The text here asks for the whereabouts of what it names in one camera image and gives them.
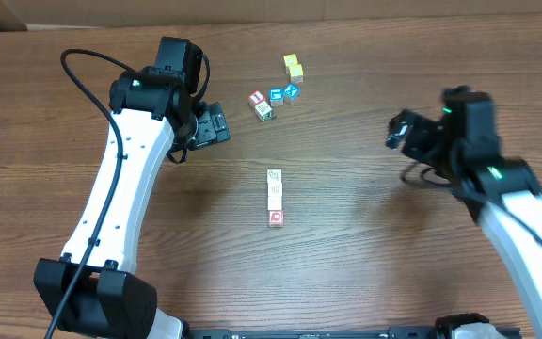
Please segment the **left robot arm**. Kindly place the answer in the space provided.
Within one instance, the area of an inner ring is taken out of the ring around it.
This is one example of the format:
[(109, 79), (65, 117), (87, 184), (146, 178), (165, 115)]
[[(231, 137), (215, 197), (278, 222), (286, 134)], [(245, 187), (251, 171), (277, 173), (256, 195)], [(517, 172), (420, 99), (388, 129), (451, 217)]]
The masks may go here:
[(186, 321), (158, 307), (156, 289), (136, 276), (145, 212), (159, 169), (175, 153), (230, 139), (220, 104), (202, 97), (208, 57), (190, 40), (163, 37), (153, 65), (124, 65), (109, 104), (67, 75), (104, 113), (109, 131), (87, 205), (56, 260), (40, 259), (34, 285), (55, 331), (92, 338), (186, 338)]

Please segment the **cow picture number 2 block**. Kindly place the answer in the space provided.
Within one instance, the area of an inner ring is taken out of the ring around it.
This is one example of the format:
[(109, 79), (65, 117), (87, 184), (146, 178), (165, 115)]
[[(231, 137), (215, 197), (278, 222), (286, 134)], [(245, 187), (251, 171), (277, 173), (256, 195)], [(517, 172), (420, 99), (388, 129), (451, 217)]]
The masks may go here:
[(269, 211), (282, 210), (282, 197), (281, 196), (269, 196), (267, 200), (267, 208)]

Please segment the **blue-sided picture block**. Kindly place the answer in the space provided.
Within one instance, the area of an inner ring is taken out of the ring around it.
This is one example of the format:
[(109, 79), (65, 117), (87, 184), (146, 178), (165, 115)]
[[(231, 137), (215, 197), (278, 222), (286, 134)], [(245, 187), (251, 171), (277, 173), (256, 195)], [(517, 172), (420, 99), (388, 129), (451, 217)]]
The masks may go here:
[(267, 182), (268, 183), (275, 183), (275, 182), (281, 182), (281, 170), (280, 169), (269, 169), (267, 171)]

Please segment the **red Q wooden block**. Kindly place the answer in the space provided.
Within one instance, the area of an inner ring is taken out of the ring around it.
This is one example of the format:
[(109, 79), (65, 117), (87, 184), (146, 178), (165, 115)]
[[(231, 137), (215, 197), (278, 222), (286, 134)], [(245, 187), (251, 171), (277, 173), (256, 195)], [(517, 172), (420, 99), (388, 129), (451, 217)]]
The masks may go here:
[(284, 225), (284, 212), (282, 210), (270, 210), (268, 212), (268, 224), (270, 227), (282, 227)]

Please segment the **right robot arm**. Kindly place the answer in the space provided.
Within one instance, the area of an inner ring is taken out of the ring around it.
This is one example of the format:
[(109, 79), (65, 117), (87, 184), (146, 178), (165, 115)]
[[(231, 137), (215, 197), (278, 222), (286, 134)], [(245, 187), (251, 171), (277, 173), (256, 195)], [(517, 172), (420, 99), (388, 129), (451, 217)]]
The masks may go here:
[(445, 89), (433, 121), (404, 109), (388, 125), (386, 145), (424, 164), (439, 186), (463, 202), (500, 255), (542, 338), (542, 186), (521, 158), (502, 156), (495, 105), (467, 86)]

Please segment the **red M letter block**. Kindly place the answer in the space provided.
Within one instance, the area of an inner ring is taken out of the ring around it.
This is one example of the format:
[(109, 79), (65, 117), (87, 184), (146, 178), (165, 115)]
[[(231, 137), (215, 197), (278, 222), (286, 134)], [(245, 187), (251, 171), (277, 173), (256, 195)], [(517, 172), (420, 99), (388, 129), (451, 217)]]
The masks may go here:
[(283, 192), (282, 182), (269, 182), (267, 192), (269, 197), (281, 197)]

